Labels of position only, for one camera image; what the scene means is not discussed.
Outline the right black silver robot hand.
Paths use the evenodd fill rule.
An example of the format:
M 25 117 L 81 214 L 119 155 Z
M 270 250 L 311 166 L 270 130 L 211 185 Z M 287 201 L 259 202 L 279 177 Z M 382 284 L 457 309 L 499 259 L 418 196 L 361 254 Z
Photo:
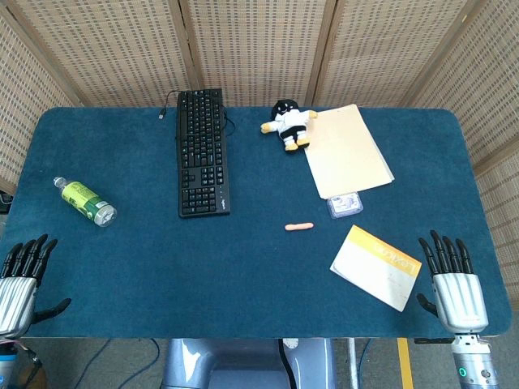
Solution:
M 479 334 L 488 326 L 487 309 L 469 251 L 461 239 L 451 241 L 430 231 L 433 246 L 420 237 L 435 300 L 417 295 L 419 305 L 456 335 Z

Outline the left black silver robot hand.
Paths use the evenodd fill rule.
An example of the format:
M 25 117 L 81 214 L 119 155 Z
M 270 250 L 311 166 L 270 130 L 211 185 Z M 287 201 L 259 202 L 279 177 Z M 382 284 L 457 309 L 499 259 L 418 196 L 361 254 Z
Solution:
M 60 315 L 71 303 L 70 298 L 42 311 L 35 310 L 49 257 L 58 244 L 46 234 L 36 240 L 14 245 L 1 266 L 1 340 L 16 340 L 31 325 Z

